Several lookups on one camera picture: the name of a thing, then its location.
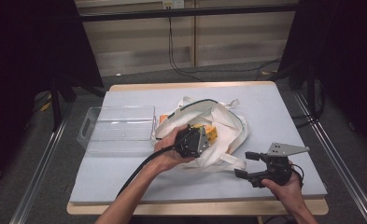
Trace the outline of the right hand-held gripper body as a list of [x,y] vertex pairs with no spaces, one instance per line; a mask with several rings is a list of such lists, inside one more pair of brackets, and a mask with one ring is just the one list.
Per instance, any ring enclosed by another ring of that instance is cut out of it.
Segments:
[[289,163],[289,156],[308,152],[309,147],[299,147],[289,144],[272,143],[266,153],[259,153],[259,161],[266,164],[266,170],[247,175],[247,180],[254,188],[263,188],[263,179],[271,179],[283,186],[289,182],[293,168]]

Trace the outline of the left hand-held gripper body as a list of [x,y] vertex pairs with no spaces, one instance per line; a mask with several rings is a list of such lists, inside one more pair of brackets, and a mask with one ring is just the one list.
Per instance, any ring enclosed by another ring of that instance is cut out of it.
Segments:
[[199,158],[209,147],[204,125],[188,125],[176,135],[175,151],[182,158]]

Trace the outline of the yellow packet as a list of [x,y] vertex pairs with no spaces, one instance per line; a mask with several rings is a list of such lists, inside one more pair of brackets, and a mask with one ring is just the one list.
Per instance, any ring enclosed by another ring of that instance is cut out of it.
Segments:
[[199,128],[208,144],[213,144],[218,138],[217,128],[209,124],[195,124],[193,128]]

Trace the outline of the white tote bag coloured dots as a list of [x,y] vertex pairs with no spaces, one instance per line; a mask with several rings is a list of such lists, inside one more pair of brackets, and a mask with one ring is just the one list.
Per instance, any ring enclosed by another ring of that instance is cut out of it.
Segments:
[[213,126],[218,134],[215,142],[211,143],[199,158],[189,163],[181,163],[178,167],[192,173],[245,170],[246,161],[233,156],[233,153],[246,141],[250,129],[244,117],[231,111],[236,105],[239,105],[238,99],[225,104],[212,99],[195,100],[185,96],[177,108],[160,121],[151,138],[156,142],[175,127],[187,124]]

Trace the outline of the person's right hand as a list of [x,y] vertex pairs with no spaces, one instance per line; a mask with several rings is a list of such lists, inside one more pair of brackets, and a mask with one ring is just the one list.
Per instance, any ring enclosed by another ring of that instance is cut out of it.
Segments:
[[296,174],[292,174],[289,182],[283,186],[276,184],[271,179],[263,179],[261,183],[282,202],[288,211],[299,210],[304,206],[300,179]]

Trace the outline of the person's left hand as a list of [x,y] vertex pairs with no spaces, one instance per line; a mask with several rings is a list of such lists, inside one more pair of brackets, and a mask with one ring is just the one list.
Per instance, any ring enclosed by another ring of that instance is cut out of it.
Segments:
[[[175,127],[173,131],[171,131],[162,140],[155,144],[154,150],[159,151],[173,145],[175,143],[177,134],[184,129],[185,126]],[[171,170],[181,163],[188,163],[190,161],[193,161],[193,158],[182,158],[174,150],[170,150],[153,159],[149,165],[155,169],[157,174],[160,174],[164,171]]]

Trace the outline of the light grey table mat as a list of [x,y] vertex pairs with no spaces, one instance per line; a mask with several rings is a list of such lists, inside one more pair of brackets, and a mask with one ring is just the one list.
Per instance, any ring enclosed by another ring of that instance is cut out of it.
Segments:
[[[110,91],[105,108],[153,106],[159,116],[177,108],[184,97],[212,99],[228,103],[238,100],[232,112],[248,122],[249,135],[233,153],[243,159],[247,151],[265,152],[273,143],[301,147],[303,140],[272,82],[249,86],[183,88],[136,91]],[[109,204],[116,198],[134,169],[150,153],[149,141],[119,141],[114,134],[88,144],[70,197],[74,204]],[[216,173],[187,171],[180,166],[156,177],[142,201],[144,203],[193,203],[271,199],[269,189],[254,188],[235,176],[233,170]]]

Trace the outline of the clear plastic container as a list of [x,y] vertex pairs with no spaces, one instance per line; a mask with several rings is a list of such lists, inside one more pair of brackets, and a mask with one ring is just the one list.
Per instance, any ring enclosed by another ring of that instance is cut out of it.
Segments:
[[77,141],[88,153],[147,156],[152,152],[151,136],[156,124],[153,105],[91,107]]

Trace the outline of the black curtain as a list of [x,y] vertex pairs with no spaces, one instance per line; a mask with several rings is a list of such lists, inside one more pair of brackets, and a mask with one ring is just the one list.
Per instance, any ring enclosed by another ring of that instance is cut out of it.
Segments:
[[102,86],[75,0],[0,0],[0,172],[40,92],[73,101],[75,87]]
[[367,140],[367,0],[298,0],[279,70],[313,74]]

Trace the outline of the black horizontal bar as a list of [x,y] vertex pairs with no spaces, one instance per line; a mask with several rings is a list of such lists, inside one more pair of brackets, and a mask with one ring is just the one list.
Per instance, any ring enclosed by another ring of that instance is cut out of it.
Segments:
[[90,13],[80,14],[80,21],[122,21],[139,19],[159,19],[191,16],[213,16],[228,14],[247,13],[274,13],[295,11],[299,4],[279,4],[279,5],[256,5],[244,7],[198,7],[183,9],[160,9],[149,11],[115,12],[115,13]]

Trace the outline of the black stand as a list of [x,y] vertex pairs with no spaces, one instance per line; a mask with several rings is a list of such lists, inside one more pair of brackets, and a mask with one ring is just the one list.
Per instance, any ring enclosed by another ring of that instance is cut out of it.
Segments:
[[60,97],[63,97],[66,102],[74,102],[77,98],[74,93],[73,79],[71,77],[55,75],[51,78],[49,90],[51,94],[51,105],[53,112],[53,131],[56,132],[60,127],[63,116],[60,107]]

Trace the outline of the metal floor rail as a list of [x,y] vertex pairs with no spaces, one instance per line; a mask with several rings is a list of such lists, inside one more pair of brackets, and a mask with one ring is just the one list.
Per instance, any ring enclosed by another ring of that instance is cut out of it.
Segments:
[[30,184],[26,188],[21,200],[9,221],[9,224],[25,224],[29,213],[35,202],[35,198],[40,190],[46,172],[48,171],[49,164],[53,158],[53,154],[57,149],[60,139],[64,133],[66,122],[71,114],[73,103],[68,103],[65,111],[63,112],[63,117],[61,123],[52,132],[49,142],[45,148],[45,151],[40,159],[40,162],[36,166],[34,175],[30,181]]
[[310,125],[317,136],[320,144],[324,148],[326,154],[330,158],[332,165],[334,166],[336,172],[340,176],[342,182],[344,183],[347,191],[349,192],[351,198],[353,199],[356,206],[359,208],[360,213],[364,217],[367,223],[367,195],[363,191],[362,187],[359,185],[355,177],[351,174],[350,170],[346,166],[344,160],[340,156],[337,148],[332,142],[331,138],[327,135],[323,126],[318,119],[315,119],[310,114],[309,103],[304,98],[300,92],[294,92],[296,101],[298,102],[303,114],[307,117]]

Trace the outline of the white wall outlet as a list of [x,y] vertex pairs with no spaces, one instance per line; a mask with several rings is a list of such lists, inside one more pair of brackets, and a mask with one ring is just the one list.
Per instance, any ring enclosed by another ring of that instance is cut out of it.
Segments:
[[185,7],[184,0],[162,0],[162,7],[164,9],[181,9]]

